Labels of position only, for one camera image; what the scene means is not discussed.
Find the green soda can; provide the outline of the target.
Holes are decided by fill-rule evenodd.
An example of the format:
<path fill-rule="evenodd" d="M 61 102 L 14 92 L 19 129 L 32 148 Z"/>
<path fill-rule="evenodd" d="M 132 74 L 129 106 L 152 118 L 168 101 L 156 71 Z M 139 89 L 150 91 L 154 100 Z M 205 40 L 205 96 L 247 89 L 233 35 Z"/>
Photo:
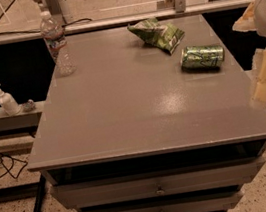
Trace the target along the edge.
<path fill-rule="evenodd" d="M 182 49 L 181 67 L 185 69 L 218 69 L 224 61 L 224 48 L 220 45 L 186 46 Z"/>

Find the grey drawer cabinet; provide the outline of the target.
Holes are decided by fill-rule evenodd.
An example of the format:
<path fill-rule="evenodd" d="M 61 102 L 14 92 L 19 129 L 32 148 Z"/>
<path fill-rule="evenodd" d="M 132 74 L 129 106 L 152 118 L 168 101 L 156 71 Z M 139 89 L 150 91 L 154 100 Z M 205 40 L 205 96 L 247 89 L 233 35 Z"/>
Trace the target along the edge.
<path fill-rule="evenodd" d="M 76 72 L 52 78 L 28 165 L 51 188 L 263 157 L 266 109 L 253 104 L 251 81 L 231 55 L 216 72 L 190 73 L 178 53 L 145 46 L 126 28 L 68 42 Z M 244 185 L 180 194 L 242 192 Z"/>

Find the green chip bag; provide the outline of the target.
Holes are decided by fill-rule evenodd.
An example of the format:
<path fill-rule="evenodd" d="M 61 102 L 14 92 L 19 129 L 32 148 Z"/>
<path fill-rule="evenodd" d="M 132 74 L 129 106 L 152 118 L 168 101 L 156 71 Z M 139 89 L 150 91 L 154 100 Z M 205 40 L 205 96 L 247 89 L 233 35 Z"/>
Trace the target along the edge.
<path fill-rule="evenodd" d="M 147 44 L 162 49 L 168 54 L 173 54 L 175 48 L 185 36 L 185 32 L 177 26 L 170 23 L 160 24 L 156 17 L 141 20 L 135 25 L 129 24 L 127 30 Z"/>

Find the top cabinet drawer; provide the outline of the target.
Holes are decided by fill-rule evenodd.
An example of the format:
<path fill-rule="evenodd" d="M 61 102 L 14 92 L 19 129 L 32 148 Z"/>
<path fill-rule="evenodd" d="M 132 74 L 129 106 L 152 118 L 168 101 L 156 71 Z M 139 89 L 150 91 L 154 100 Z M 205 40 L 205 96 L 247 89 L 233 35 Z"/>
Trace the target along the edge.
<path fill-rule="evenodd" d="M 263 157 L 243 159 L 160 174 L 130 176 L 53 186 L 51 195 L 65 207 L 82 209 L 156 196 L 210 190 L 251 182 L 265 163 Z"/>

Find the small grey round object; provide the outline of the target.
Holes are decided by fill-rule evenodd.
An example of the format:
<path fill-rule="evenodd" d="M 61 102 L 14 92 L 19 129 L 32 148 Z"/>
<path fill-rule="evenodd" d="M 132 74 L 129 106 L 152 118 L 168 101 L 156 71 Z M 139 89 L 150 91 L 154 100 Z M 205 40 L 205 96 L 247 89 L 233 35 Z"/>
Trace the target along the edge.
<path fill-rule="evenodd" d="M 29 99 L 27 103 L 22 104 L 22 110 L 26 113 L 33 111 L 36 108 L 36 105 L 33 100 Z"/>

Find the clear plastic water bottle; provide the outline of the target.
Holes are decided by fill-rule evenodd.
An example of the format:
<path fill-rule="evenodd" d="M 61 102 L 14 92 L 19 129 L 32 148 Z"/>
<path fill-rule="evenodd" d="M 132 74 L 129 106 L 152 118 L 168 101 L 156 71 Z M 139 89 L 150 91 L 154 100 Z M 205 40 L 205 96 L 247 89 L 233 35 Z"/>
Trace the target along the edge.
<path fill-rule="evenodd" d="M 43 11 L 40 14 L 42 20 L 40 32 L 53 61 L 56 63 L 58 72 L 63 76 L 71 75 L 75 66 L 68 52 L 62 25 L 52 17 L 49 11 Z"/>

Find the middle cabinet drawer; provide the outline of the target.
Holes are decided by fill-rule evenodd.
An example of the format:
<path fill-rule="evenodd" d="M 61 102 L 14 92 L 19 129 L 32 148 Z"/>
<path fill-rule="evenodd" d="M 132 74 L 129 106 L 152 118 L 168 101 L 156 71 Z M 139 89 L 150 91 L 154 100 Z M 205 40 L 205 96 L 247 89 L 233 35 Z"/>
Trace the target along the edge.
<path fill-rule="evenodd" d="M 242 192 L 216 193 L 210 195 L 180 194 L 172 198 L 162 197 L 156 201 L 107 208 L 90 212 L 218 212 L 234 208 L 243 197 Z"/>

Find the white pump dispenser bottle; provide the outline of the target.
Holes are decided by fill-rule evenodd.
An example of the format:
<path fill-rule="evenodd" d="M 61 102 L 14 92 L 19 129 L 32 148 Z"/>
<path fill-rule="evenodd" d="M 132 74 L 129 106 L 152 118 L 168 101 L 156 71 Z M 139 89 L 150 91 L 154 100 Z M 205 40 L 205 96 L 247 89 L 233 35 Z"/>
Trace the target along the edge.
<path fill-rule="evenodd" d="M 10 116 L 16 115 L 21 110 L 21 106 L 15 101 L 10 93 L 4 92 L 0 88 L 0 106 Z"/>

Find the black metal floor bar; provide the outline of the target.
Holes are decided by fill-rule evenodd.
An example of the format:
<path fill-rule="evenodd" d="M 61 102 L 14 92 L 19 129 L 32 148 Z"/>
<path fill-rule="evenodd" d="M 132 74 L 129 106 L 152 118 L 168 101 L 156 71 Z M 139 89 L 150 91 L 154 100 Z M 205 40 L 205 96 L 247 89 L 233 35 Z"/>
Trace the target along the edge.
<path fill-rule="evenodd" d="M 46 192 L 46 189 L 45 189 L 46 183 L 45 182 L 46 182 L 46 179 L 43 176 L 41 176 L 39 179 L 39 182 L 38 182 L 33 212 L 41 212 L 43 199 L 45 197 L 45 192 Z"/>

